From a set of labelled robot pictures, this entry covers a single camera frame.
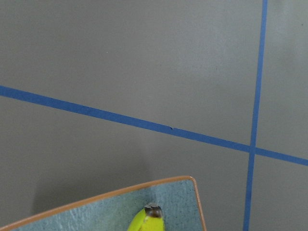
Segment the yellow banana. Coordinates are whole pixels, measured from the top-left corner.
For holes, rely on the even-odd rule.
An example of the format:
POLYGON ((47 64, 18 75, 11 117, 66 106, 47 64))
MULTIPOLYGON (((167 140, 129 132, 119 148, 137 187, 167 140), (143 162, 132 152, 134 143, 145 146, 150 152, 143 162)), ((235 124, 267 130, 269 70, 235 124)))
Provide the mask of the yellow banana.
POLYGON ((148 203, 132 219, 128 231, 164 231, 165 223, 161 207, 148 203))

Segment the grey square plate orange rim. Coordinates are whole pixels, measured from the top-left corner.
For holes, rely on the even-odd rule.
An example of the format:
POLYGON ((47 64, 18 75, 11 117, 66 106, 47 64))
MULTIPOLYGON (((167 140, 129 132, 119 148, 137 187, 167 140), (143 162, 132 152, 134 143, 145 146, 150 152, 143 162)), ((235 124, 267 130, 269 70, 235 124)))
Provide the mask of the grey square plate orange rim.
POLYGON ((190 176, 146 182, 64 205, 1 227, 2 231, 126 231, 147 203, 162 208, 167 231, 205 231, 197 184, 190 176))

